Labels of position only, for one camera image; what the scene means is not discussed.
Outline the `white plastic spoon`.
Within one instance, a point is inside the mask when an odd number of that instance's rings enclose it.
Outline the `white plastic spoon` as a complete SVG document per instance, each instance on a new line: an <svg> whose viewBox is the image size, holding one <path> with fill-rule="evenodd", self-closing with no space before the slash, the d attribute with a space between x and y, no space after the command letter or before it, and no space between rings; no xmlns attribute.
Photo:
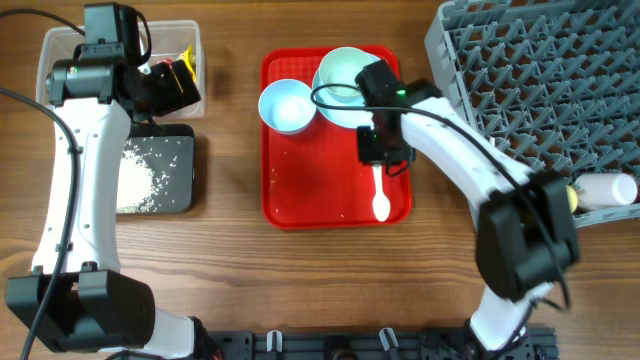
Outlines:
<svg viewBox="0 0 640 360"><path fill-rule="evenodd" d="M379 222L385 222L391 211L391 203L389 198L384 193L383 180L382 180L382 167L380 165L374 165L372 167L375 193L372 200L372 209L375 218Z"/></svg>

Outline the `light blue bowl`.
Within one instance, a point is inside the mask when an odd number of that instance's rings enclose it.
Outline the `light blue bowl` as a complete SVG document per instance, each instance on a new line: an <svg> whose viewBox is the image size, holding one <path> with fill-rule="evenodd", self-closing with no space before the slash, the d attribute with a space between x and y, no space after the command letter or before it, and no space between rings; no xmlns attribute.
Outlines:
<svg viewBox="0 0 640 360"><path fill-rule="evenodd" d="M259 115L265 125L283 135L305 130L316 115L311 88L296 79L281 79L269 84L258 102Z"/></svg>

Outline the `pink plastic cup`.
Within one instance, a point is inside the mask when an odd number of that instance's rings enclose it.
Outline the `pink plastic cup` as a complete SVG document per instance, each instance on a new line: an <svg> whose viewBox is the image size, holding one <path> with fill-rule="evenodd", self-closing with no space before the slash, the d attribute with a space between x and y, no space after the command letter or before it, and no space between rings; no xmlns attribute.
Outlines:
<svg viewBox="0 0 640 360"><path fill-rule="evenodd" d="M622 173L583 174L575 184L578 206L589 211L627 206L638 195L636 180Z"/></svg>

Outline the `mint green bowl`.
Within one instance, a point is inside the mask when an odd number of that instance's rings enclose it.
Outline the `mint green bowl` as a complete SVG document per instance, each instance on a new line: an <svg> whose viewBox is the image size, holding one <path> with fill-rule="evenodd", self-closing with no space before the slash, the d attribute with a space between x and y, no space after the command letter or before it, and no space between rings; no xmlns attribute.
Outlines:
<svg viewBox="0 0 640 360"><path fill-rule="evenodd" d="M354 47L339 47L331 50L321 60L319 77L331 97L341 103L349 103L360 97L360 92L347 88L356 86L355 77L363 68L373 63L373 58L363 50Z"/></svg>

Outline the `yellow snack wrapper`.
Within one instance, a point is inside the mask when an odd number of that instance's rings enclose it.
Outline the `yellow snack wrapper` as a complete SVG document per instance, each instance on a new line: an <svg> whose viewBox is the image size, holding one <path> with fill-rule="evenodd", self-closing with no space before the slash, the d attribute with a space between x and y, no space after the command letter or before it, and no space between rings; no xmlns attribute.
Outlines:
<svg viewBox="0 0 640 360"><path fill-rule="evenodd" d="M188 68L191 74L193 82L196 83L197 82L196 59L193 52L193 47L189 45L187 49L179 55L179 59L185 63L186 67Z"/></svg>

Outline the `red snack wrapper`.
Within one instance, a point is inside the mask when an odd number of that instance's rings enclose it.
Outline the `red snack wrapper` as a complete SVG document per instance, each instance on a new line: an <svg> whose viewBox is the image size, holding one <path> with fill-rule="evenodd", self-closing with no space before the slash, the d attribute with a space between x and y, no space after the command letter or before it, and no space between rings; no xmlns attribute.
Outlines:
<svg viewBox="0 0 640 360"><path fill-rule="evenodd" d="M173 63L173 60L171 60L169 58L163 58L163 59L160 59L160 60L156 61L156 64L166 64L168 66L171 66L172 63Z"/></svg>

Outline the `light blue plate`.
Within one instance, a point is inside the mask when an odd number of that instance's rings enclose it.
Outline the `light blue plate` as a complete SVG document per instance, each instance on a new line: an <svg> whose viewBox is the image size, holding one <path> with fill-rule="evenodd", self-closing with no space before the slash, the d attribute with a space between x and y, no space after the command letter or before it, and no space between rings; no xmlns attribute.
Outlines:
<svg viewBox="0 0 640 360"><path fill-rule="evenodd" d="M364 105L364 100L361 96L347 103L341 103L330 95L328 89L320 90L315 95L315 99L320 103L323 103L326 105L340 106L340 107L343 107L343 106L362 107ZM369 128L373 127L373 121L372 121L373 114L368 111L345 111L345 110L327 109L323 107L320 107L319 111L327 120L343 128L356 129L360 126L366 126Z"/></svg>

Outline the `white rice pile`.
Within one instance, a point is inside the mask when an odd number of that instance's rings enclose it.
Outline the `white rice pile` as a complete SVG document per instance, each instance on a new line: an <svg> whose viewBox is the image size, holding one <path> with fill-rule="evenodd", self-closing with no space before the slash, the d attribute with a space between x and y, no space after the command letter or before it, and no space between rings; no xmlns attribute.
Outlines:
<svg viewBox="0 0 640 360"><path fill-rule="evenodd" d="M118 214L157 213L162 207L160 197L169 192L170 170L175 163L166 163L153 147L145 148L151 141L132 138L125 143L118 178Z"/></svg>

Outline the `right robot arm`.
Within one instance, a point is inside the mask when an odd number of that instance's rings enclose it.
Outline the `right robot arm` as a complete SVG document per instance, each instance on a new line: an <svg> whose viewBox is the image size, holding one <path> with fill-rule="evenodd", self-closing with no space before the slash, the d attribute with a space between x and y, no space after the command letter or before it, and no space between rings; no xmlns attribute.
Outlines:
<svg viewBox="0 0 640 360"><path fill-rule="evenodd" d="M475 262L485 282L468 321L481 356L520 345L534 307L579 260L565 179L532 170L473 130L433 84L403 84L389 64L365 66L355 84L373 127L358 132L366 165L406 170L418 153L429 158L475 209Z"/></svg>

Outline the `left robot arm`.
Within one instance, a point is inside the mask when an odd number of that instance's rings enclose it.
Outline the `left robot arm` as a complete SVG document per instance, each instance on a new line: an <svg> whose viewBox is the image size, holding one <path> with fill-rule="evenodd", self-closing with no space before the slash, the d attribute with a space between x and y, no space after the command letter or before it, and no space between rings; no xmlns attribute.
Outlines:
<svg viewBox="0 0 640 360"><path fill-rule="evenodd" d="M28 328L23 354L218 359L202 322L159 309L151 288L120 271L115 220L121 155L131 126L200 100L182 60L149 72L152 42L141 12L118 3L84 9L84 38L46 80L57 137L49 208L28 275L8 280L5 301Z"/></svg>

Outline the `yellow plastic cup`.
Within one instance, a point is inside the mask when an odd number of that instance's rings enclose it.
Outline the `yellow plastic cup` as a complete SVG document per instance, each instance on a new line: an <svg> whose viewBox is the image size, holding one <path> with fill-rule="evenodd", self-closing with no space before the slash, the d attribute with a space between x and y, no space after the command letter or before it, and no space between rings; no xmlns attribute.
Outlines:
<svg viewBox="0 0 640 360"><path fill-rule="evenodd" d="M572 186L567 185L566 193L567 193L570 212L574 213L577 210L578 204L579 204L577 192Z"/></svg>

